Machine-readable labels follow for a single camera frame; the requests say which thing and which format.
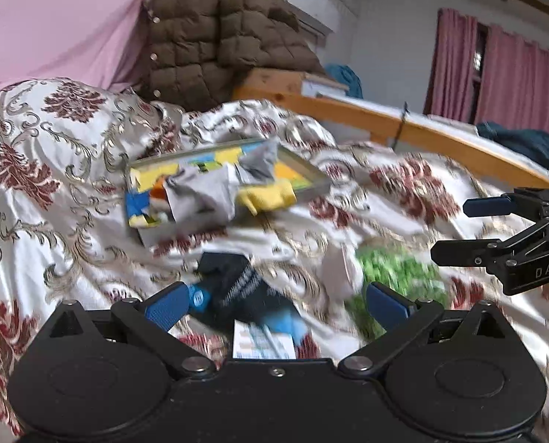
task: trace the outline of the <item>pink curtain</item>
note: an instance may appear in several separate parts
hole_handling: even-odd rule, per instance
[[[467,121],[472,102],[472,77],[478,20],[450,8],[439,11],[430,112]]]
[[[549,133],[549,51],[491,26],[475,122]]]

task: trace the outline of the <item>pink sheet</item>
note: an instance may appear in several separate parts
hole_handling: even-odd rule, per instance
[[[0,90],[67,78],[110,91],[137,79],[142,0],[0,0]]]

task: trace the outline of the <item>green plush object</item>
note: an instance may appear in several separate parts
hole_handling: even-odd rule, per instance
[[[382,248],[359,251],[357,258],[365,280],[363,289],[370,282],[380,282],[409,300],[433,299],[447,307],[449,297],[435,266],[420,263],[405,253],[390,252]],[[385,333],[382,326],[367,312],[363,295],[356,295],[346,301],[345,307],[361,338],[366,342],[369,343]]]

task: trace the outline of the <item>quilted jacket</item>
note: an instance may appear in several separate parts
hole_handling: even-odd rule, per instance
[[[253,67],[325,74],[284,0],[148,0],[140,94],[207,111]]]

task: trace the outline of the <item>bed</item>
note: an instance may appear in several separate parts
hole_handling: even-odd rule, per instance
[[[507,238],[527,226],[515,216],[465,217],[466,199],[501,193],[476,175],[549,187],[548,174],[489,151],[480,151],[490,165],[485,168],[466,157],[472,172],[449,158],[448,146],[441,147],[442,155],[399,155],[383,138],[396,135],[401,113],[384,114],[345,99],[261,91],[266,92],[242,86],[241,101],[203,114],[69,79],[26,81],[0,92],[0,442],[21,434],[7,401],[7,379],[63,299],[98,309],[121,298],[146,298],[174,281],[195,281],[203,251],[236,251],[296,303],[311,331],[299,357],[338,361],[362,345],[343,303],[362,286],[358,247],[402,248],[429,263],[430,246],[438,239]],[[416,116],[411,118],[400,138],[434,152],[437,141],[449,138],[459,145],[456,156],[462,148],[478,154],[464,138],[437,140],[439,130],[417,127]],[[366,128],[374,141],[336,144],[316,119]],[[125,162],[249,137],[279,138],[331,177],[330,195],[144,248],[126,225]],[[495,161],[504,162],[500,169]],[[333,279],[321,270],[331,249],[344,262]],[[480,269],[442,268],[440,275],[453,308],[484,298],[497,302],[549,387],[549,305],[541,291],[506,297],[498,281]],[[225,338],[191,318],[172,333],[215,361],[226,355]],[[549,441],[549,392],[538,431]]]

